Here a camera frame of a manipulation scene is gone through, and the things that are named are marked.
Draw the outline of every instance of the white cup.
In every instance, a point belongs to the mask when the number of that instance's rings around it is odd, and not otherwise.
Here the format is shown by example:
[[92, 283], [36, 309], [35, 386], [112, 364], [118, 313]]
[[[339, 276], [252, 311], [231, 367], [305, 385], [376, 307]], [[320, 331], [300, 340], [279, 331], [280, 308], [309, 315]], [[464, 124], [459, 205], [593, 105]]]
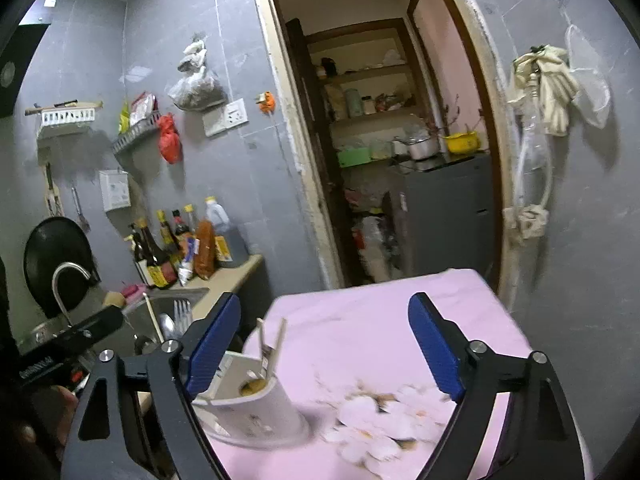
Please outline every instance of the white cup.
[[235, 446], [273, 449], [306, 442], [309, 425], [274, 375], [255, 394], [240, 389], [257, 379], [260, 359], [226, 352], [209, 389], [194, 401], [194, 411], [207, 435]]

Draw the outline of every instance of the faucet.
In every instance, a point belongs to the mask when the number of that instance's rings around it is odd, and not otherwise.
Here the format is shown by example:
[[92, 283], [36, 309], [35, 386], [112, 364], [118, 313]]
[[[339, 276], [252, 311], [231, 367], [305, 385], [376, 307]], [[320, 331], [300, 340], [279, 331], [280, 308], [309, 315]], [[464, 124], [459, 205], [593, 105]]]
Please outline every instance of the faucet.
[[62, 303], [62, 298], [60, 298], [60, 293], [58, 292], [58, 278], [60, 276], [60, 273], [65, 269], [77, 270], [84, 276], [86, 280], [89, 280], [91, 278], [91, 275], [84, 267], [81, 267], [78, 264], [75, 264], [73, 262], [64, 262], [62, 264], [59, 264], [59, 266], [56, 267], [56, 270], [53, 271], [53, 277], [51, 279], [51, 288], [53, 290], [53, 297], [56, 298], [56, 303], [60, 307], [60, 310], [62, 311], [62, 315], [66, 319], [66, 323], [68, 324], [69, 328], [71, 328], [73, 326], [73, 323], [71, 323], [69, 312], [65, 308], [65, 305]]

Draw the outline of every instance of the wooden door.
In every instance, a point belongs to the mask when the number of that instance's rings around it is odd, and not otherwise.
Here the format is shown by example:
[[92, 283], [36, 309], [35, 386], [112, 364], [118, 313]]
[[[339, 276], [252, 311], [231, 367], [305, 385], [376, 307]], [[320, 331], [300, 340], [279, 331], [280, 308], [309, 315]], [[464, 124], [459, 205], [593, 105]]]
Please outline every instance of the wooden door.
[[347, 286], [361, 285], [366, 275], [351, 234], [351, 210], [344, 196], [344, 182], [331, 138], [329, 120], [324, 111], [324, 99], [300, 20], [288, 22], [286, 32], [287, 51], [302, 102], [302, 112], [318, 167], [321, 190], [332, 224], [342, 273]]

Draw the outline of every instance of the fork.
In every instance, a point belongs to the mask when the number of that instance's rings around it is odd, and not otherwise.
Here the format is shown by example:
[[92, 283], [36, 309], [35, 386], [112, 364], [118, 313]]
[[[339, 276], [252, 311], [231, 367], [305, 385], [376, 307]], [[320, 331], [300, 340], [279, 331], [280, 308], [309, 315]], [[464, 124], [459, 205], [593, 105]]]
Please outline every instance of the fork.
[[174, 300], [174, 321], [176, 332], [183, 336], [193, 323], [193, 313], [191, 312], [191, 302], [188, 300]]

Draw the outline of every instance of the countertop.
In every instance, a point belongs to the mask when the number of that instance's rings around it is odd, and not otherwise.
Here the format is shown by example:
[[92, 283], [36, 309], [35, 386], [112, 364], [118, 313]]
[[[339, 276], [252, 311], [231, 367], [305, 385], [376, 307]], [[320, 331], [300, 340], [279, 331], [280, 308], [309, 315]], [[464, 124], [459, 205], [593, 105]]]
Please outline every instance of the countertop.
[[[263, 257], [261, 254], [252, 254], [249, 259], [240, 267], [235, 269], [218, 269], [208, 280], [194, 278], [184, 288], [208, 288], [209, 292], [204, 296], [192, 309], [193, 319], [203, 319], [219, 300], [224, 292], [237, 292], [244, 282], [251, 276]], [[183, 287], [179, 284], [174, 285], [172, 289], [180, 290]], [[138, 399], [140, 401], [140, 409], [142, 413], [151, 406], [151, 394], [148, 392], [139, 392]]]

